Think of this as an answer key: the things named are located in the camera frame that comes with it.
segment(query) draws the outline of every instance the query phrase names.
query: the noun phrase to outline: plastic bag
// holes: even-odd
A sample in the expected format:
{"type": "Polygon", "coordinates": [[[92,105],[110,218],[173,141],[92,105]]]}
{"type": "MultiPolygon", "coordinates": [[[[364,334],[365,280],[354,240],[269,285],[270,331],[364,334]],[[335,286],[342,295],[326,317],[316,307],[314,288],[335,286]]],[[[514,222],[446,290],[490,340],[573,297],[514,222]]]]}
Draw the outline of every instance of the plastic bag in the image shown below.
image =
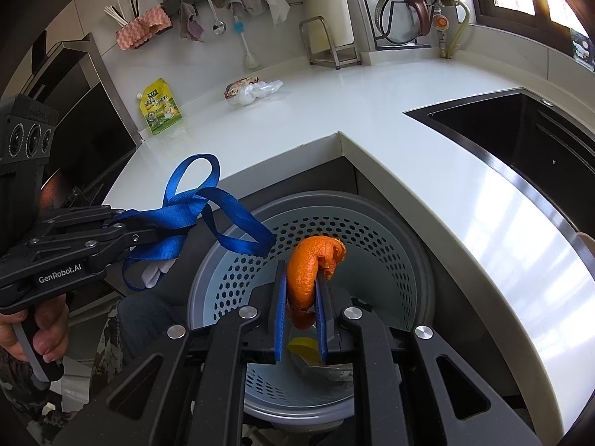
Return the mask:
{"type": "Polygon", "coordinates": [[[252,104],[257,98],[266,97],[269,94],[277,92],[283,81],[275,80],[273,82],[256,82],[253,84],[246,84],[237,89],[237,94],[227,98],[227,101],[232,105],[247,106],[252,104]]]}

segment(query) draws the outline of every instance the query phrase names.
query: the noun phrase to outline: gray towel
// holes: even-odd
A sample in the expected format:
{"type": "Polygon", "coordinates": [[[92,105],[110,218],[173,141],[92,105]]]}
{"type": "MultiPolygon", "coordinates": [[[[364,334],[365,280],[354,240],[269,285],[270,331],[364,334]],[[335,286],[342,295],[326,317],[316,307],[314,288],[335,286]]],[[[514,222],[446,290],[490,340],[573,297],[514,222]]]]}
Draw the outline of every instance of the gray towel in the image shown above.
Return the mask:
{"type": "Polygon", "coordinates": [[[200,41],[204,29],[198,24],[197,14],[191,4],[182,2],[180,5],[180,38],[200,41]]]}
{"type": "Polygon", "coordinates": [[[263,0],[225,0],[227,8],[233,16],[241,16],[246,11],[250,16],[256,16],[264,11],[263,0]]]}

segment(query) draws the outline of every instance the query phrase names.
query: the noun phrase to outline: hose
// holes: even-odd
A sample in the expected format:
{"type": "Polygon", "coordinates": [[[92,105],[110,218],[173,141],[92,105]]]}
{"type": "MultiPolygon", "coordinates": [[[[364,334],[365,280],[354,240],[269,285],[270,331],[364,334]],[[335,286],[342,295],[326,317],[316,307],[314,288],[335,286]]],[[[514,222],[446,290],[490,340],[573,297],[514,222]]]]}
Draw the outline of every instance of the hose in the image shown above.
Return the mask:
{"type": "Polygon", "coordinates": [[[463,7],[463,9],[465,10],[465,18],[463,19],[463,22],[459,25],[459,29],[457,30],[456,34],[454,35],[452,42],[450,42],[450,45],[448,45],[448,48],[446,49],[446,58],[447,59],[452,58],[452,55],[454,53],[454,46],[456,46],[457,42],[459,41],[460,36],[463,34],[463,31],[465,31],[465,28],[467,28],[467,25],[469,25],[469,20],[471,20],[471,10],[469,9],[469,7],[467,6],[467,4],[464,1],[455,0],[454,4],[463,7]]]}

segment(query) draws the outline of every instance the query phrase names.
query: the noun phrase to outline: orange peel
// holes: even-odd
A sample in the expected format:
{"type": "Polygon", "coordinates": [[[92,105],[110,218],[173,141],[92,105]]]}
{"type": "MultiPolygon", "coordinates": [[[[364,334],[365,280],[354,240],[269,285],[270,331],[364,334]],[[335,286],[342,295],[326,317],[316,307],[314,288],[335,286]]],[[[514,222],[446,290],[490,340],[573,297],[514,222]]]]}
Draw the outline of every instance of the orange peel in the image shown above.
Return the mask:
{"type": "Polygon", "coordinates": [[[310,236],[295,248],[287,265],[287,302],[293,325],[300,330],[312,326],[315,285],[318,270],[326,280],[332,278],[338,263],[345,257],[345,245],[330,236],[310,236]]]}

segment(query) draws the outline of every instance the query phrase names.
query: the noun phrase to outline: perforated basket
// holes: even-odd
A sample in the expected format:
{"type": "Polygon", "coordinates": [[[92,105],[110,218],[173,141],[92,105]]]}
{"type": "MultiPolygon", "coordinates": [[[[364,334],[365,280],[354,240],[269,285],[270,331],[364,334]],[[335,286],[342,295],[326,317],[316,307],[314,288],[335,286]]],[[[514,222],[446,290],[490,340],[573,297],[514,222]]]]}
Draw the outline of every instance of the perforated basket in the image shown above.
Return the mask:
{"type": "MultiPolygon", "coordinates": [[[[189,300],[192,328],[215,323],[248,303],[254,287],[274,280],[277,260],[288,260],[300,241],[335,236],[347,247],[331,285],[373,308],[387,325],[412,329],[431,323],[434,282],[419,238],[406,223],[368,200],[347,193],[315,191],[282,198],[253,213],[276,236],[266,258],[244,256],[215,244],[198,270],[189,300]]],[[[247,238],[232,226],[225,233],[247,238]]],[[[309,332],[290,329],[286,336],[309,332]]],[[[279,364],[248,365],[245,411],[279,424],[326,424],[353,415],[352,383],[303,377],[285,352],[279,364]]]]}

